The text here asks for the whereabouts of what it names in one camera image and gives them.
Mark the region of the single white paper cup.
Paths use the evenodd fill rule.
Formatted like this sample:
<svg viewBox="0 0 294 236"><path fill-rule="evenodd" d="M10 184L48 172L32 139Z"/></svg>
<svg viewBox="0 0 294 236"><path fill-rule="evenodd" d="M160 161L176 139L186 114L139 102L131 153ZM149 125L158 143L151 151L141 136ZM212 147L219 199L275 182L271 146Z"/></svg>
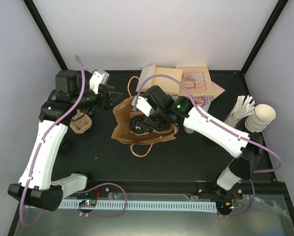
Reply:
<svg viewBox="0 0 294 236"><path fill-rule="evenodd" d="M146 132L143 125L143 117L134 117L131 120L131 130L135 134L142 134Z"/></svg>

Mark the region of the brown paper bag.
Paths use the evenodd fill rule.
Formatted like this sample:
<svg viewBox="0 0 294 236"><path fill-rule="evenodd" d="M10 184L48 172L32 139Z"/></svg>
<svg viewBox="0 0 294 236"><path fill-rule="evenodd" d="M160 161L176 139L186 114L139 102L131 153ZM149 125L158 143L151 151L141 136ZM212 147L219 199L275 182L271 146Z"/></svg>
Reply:
<svg viewBox="0 0 294 236"><path fill-rule="evenodd" d="M176 139L175 134L178 132L178 127L170 124L164 131L157 131L154 129L152 132L142 130L139 134L134 133L131 128L131 121L134 118L143 117L143 113L141 111L135 112L131 109L134 96L132 96L130 92L130 82L128 82L127 91L129 93L129 98L126 98L113 109L117 126L111 138L122 144L130 145L132 154L136 157L143 158L149 154L154 144ZM138 154L133 150L133 146L135 145L147 145L149 148L145 154Z"/></svg>

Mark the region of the black cup sleeve stack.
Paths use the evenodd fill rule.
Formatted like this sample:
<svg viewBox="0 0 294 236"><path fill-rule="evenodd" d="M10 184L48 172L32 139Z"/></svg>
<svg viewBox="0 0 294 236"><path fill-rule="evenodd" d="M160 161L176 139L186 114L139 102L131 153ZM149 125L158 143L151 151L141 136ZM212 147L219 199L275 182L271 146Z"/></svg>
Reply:
<svg viewBox="0 0 294 236"><path fill-rule="evenodd" d="M93 113L94 113L94 107L92 107L91 110L87 112L87 115L91 116Z"/></svg>

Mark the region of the black sleeved paper cup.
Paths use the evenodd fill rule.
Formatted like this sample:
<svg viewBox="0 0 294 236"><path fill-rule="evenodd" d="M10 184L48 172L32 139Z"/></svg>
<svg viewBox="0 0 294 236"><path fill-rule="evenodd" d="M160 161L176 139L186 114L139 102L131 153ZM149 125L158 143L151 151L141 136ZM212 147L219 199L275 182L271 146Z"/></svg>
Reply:
<svg viewBox="0 0 294 236"><path fill-rule="evenodd" d="M163 132L169 129L169 123L167 121L156 121L154 129L159 132Z"/></svg>

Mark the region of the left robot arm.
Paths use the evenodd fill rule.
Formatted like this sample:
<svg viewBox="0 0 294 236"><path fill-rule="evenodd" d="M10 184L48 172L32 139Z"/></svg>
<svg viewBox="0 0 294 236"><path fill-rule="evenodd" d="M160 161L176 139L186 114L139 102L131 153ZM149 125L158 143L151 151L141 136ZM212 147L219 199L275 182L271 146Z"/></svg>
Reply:
<svg viewBox="0 0 294 236"><path fill-rule="evenodd" d="M8 187L11 197L28 206L55 211L71 194L94 193L95 184L87 174L71 174L57 181L51 176L58 151L68 145L65 134L77 111L89 112L95 105L108 110L121 96L107 85L108 78L103 70L63 70L56 75L55 89L40 109L38 134L27 167L18 183Z"/></svg>

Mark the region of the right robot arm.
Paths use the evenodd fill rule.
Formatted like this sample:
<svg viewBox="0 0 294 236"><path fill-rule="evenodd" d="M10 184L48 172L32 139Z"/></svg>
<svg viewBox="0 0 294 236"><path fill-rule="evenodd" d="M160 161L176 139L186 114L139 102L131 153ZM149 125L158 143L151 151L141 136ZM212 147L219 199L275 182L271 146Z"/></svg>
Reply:
<svg viewBox="0 0 294 236"><path fill-rule="evenodd" d="M217 198L225 198L237 183L250 179L256 170L262 156L260 134L248 134L230 127L185 96L173 100L159 86L152 86L132 104L144 114L137 124L139 128L150 132L165 129L169 124L182 125L214 141L233 157L212 187Z"/></svg>

